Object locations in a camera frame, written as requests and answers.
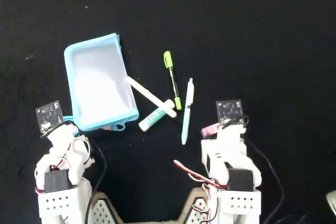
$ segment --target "glue stick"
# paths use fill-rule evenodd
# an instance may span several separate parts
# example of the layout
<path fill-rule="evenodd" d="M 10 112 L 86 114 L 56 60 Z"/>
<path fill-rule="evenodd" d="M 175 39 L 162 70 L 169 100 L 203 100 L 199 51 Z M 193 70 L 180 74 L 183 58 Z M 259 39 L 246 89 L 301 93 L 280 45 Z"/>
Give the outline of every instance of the glue stick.
<path fill-rule="evenodd" d="M 170 99 L 166 100 L 164 102 L 164 104 L 166 104 L 171 109 L 175 108 L 175 103 Z M 164 112 L 160 108 L 157 108 L 156 110 L 154 110 L 151 114 L 149 114 L 144 120 L 142 120 L 139 123 L 140 129 L 142 129 L 142 131 L 147 131 L 158 120 L 160 120 L 164 115 L 166 115 L 166 112 Z"/>

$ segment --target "black cloth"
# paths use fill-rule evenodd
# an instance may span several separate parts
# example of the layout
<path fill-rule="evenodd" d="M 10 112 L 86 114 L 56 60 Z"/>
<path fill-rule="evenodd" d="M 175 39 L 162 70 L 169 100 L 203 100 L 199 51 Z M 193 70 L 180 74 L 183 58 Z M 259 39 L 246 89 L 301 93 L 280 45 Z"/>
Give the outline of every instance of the black cloth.
<path fill-rule="evenodd" d="M 200 130 L 217 121 L 215 101 L 230 99 L 242 100 L 246 136 L 284 186 L 276 219 L 306 212 L 308 223 L 334 222 L 325 196 L 336 189 L 335 17 L 333 0 L 0 0 L 1 222 L 38 222 L 33 172 L 50 143 L 39 138 L 35 108 L 58 99 L 71 114 L 64 49 L 113 32 L 128 74 L 162 100 L 173 94 L 166 50 L 183 103 L 188 79 L 195 83 L 185 146 L 182 112 L 146 133 L 137 122 L 94 133 L 109 165 L 99 189 L 125 222 L 178 217 L 199 183 L 173 159 L 205 174 Z M 155 109 L 134 96 L 141 119 Z M 268 165 L 248 152 L 263 175 L 263 220 L 280 192 Z M 86 177 L 94 185 L 100 172 L 97 157 Z"/>

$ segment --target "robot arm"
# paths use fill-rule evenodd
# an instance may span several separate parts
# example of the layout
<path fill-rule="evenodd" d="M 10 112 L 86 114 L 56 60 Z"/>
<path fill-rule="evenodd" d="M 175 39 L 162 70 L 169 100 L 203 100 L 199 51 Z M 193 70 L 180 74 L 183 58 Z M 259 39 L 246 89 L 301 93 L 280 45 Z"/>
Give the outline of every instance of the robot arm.
<path fill-rule="evenodd" d="M 261 185 L 261 172 L 247 156 L 240 137 L 246 131 L 244 121 L 229 123 L 235 119 L 233 114 L 243 118 L 241 103 L 217 102 L 217 113 L 223 124 L 216 139 L 201 141 L 202 163 L 208 176 L 227 188 L 208 186 L 209 219 L 211 224 L 259 224 L 261 192 L 256 187 Z"/>
<path fill-rule="evenodd" d="M 95 160 L 88 139 L 77 134 L 72 124 L 57 127 L 47 136 L 53 147 L 36 164 L 35 191 L 43 224 L 85 222 L 92 188 L 82 176 Z"/>

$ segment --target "pink object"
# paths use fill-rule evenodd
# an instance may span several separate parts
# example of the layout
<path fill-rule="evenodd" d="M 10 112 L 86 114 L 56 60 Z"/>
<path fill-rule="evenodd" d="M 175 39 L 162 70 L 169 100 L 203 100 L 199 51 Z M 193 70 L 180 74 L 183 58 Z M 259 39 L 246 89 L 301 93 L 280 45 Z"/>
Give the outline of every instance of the pink object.
<path fill-rule="evenodd" d="M 208 137 L 217 134 L 219 129 L 219 123 L 215 123 L 201 130 L 202 137 Z"/>

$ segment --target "cable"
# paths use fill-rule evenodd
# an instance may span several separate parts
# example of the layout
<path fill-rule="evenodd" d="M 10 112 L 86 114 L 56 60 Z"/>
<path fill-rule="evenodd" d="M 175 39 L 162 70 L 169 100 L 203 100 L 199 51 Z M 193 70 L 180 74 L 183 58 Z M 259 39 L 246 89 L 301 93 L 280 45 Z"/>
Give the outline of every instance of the cable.
<path fill-rule="evenodd" d="M 207 214 L 207 213 L 209 212 L 208 210 L 205 211 L 205 210 L 203 210 L 203 209 L 201 209 L 201 208 L 199 208 L 199 207 L 196 207 L 195 205 L 192 205 L 191 207 L 192 207 L 192 209 L 194 209 L 196 212 L 199 212 L 199 213 L 201 213 L 201 214 Z"/>
<path fill-rule="evenodd" d="M 290 217 L 300 217 L 299 222 L 301 221 L 301 219 L 305 216 L 305 214 L 302 213 L 297 213 L 297 214 L 289 214 L 289 215 L 285 215 L 282 218 L 280 218 L 279 220 L 277 220 L 277 222 L 275 222 L 275 224 L 280 224 L 282 223 L 284 220 L 287 220 Z"/>
<path fill-rule="evenodd" d="M 99 146 L 96 144 L 96 142 L 93 139 L 91 139 L 91 142 L 95 145 L 97 151 L 100 153 L 100 156 L 101 156 L 101 159 L 103 161 L 104 167 L 103 167 L 103 171 L 102 171 L 95 187 L 92 190 L 92 193 L 91 193 L 91 196 L 90 196 L 90 199 L 89 199 L 89 203 L 88 203 L 88 207 L 87 207 L 86 213 L 85 213 L 85 222 L 84 222 L 85 224 L 88 224 L 89 211 L 90 211 L 90 207 L 91 207 L 91 204 L 92 204 L 93 196 L 95 195 L 95 193 L 96 193 L 98 187 L 100 186 L 101 181 L 103 180 L 103 178 L 106 174 L 106 171 L 107 171 L 107 162 L 106 162 L 106 159 L 105 159 L 105 156 L 104 156 L 103 152 L 101 151 L 101 149 L 99 148 Z"/>
<path fill-rule="evenodd" d="M 206 196 L 208 197 L 208 199 L 210 199 L 209 188 L 206 189 L 205 187 L 206 187 L 206 184 L 203 183 L 202 184 L 202 189 L 205 191 Z"/>
<path fill-rule="evenodd" d="M 298 221 L 298 223 L 297 224 L 302 224 L 303 223 L 303 221 L 304 221 L 304 219 L 307 217 L 307 215 L 306 214 L 304 214 L 300 219 L 299 219 L 299 221 Z"/>
<path fill-rule="evenodd" d="M 45 193 L 44 190 L 40 190 L 40 189 L 38 189 L 37 187 L 35 187 L 35 192 L 36 192 L 37 194 L 44 194 L 44 193 Z"/>
<path fill-rule="evenodd" d="M 75 141 L 82 141 L 83 143 L 86 143 L 86 144 L 88 145 L 88 158 L 84 161 L 84 165 L 85 165 L 85 164 L 90 160 L 90 156 L 91 156 L 91 146 L 90 146 L 90 143 L 89 143 L 89 141 L 85 138 L 85 136 L 84 136 L 84 137 L 82 137 L 82 136 L 76 136 L 76 137 L 72 140 L 72 142 L 71 142 L 72 147 L 73 147 L 73 143 L 74 143 Z"/>
<path fill-rule="evenodd" d="M 264 224 L 268 224 L 268 222 L 273 218 L 273 216 L 275 215 L 275 213 L 279 210 L 279 208 L 281 207 L 283 201 L 284 201 L 284 198 L 285 198 L 285 191 L 282 187 L 282 184 L 280 182 L 280 179 L 277 175 L 277 173 L 275 172 L 272 164 L 270 163 L 269 159 L 267 158 L 267 156 L 261 152 L 261 150 L 259 150 L 252 142 L 250 142 L 248 139 L 244 138 L 244 141 L 246 141 L 261 157 L 264 158 L 264 160 L 268 163 L 268 166 L 269 168 L 271 169 L 273 175 L 274 175 L 274 178 L 276 179 L 277 181 L 277 184 L 280 188 L 280 191 L 281 191 L 281 198 L 279 200 L 279 203 L 278 205 L 273 209 L 273 211 L 266 217 L 265 221 L 264 221 Z"/>
<path fill-rule="evenodd" d="M 65 158 L 65 157 L 58 157 L 58 158 L 60 158 L 60 159 L 62 159 L 62 160 L 65 160 L 66 162 L 68 162 L 68 164 L 69 164 L 69 168 L 71 168 L 71 164 L 70 164 L 70 162 Z"/>
<path fill-rule="evenodd" d="M 62 161 L 63 160 L 61 159 L 61 161 L 56 166 L 54 166 L 53 170 L 58 169 L 58 167 L 62 164 Z"/>
<path fill-rule="evenodd" d="M 250 119 L 249 119 L 249 116 L 247 115 L 240 115 L 240 116 L 237 116 L 235 118 L 232 118 L 230 119 L 230 121 L 228 121 L 227 123 L 224 123 L 222 128 L 225 129 L 226 127 L 230 126 L 231 124 L 239 121 L 240 119 L 246 119 L 246 122 L 244 122 L 244 125 L 243 127 L 246 128 L 247 124 L 249 123 Z"/>
<path fill-rule="evenodd" d="M 217 216 L 217 212 L 218 212 L 218 197 L 217 197 L 217 206 L 216 206 L 216 212 L 215 212 L 215 215 L 213 216 L 213 218 L 211 219 L 211 220 L 202 220 L 202 221 L 200 221 L 200 223 L 199 224 L 202 224 L 202 223 L 205 223 L 205 222 L 211 222 L 211 221 L 213 221 L 215 218 L 216 218 L 216 216 Z"/>
<path fill-rule="evenodd" d="M 204 180 L 202 180 L 202 179 L 197 179 L 197 178 L 195 178 L 193 175 L 191 175 L 190 173 L 188 173 L 188 176 L 189 176 L 192 180 L 194 180 L 194 181 L 196 181 L 196 182 L 204 182 Z"/>
<path fill-rule="evenodd" d="M 47 130 L 46 133 L 41 135 L 41 138 L 47 138 L 52 132 L 54 132 L 56 129 L 60 128 L 62 125 L 67 124 L 67 123 L 72 123 L 74 125 L 73 121 L 70 121 L 70 120 L 63 121 L 57 126 L 53 127 L 52 129 Z"/>
<path fill-rule="evenodd" d="M 213 181 L 211 181 L 210 179 L 208 179 L 208 178 L 202 176 L 201 174 L 198 174 L 198 173 L 196 173 L 196 172 L 194 172 L 194 171 L 188 169 L 187 167 L 185 167 L 184 165 L 182 165 L 181 162 L 178 161 L 178 160 L 174 160 L 174 164 L 175 164 L 178 168 L 182 169 L 183 171 L 185 171 L 185 172 L 187 172 L 187 173 L 193 175 L 194 177 L 196 177 L 196 178 L 198 178 L 198 179 L 200 179 L 200 180 L 203 180 L 203 182 L 207 182 L 208 184 L 210 184 L 210 185 L 212 185 L 212 186 L 214 186 L 214 187 L 216 187 L 216 188 L 218 188 L 218 189 L 225 189 L 225 188 L 227 188 L 226 185 L 220 185 L 220 184 L 217 184 L 217 183 L 215 183 L 216 181 L 213 182 Z"/>

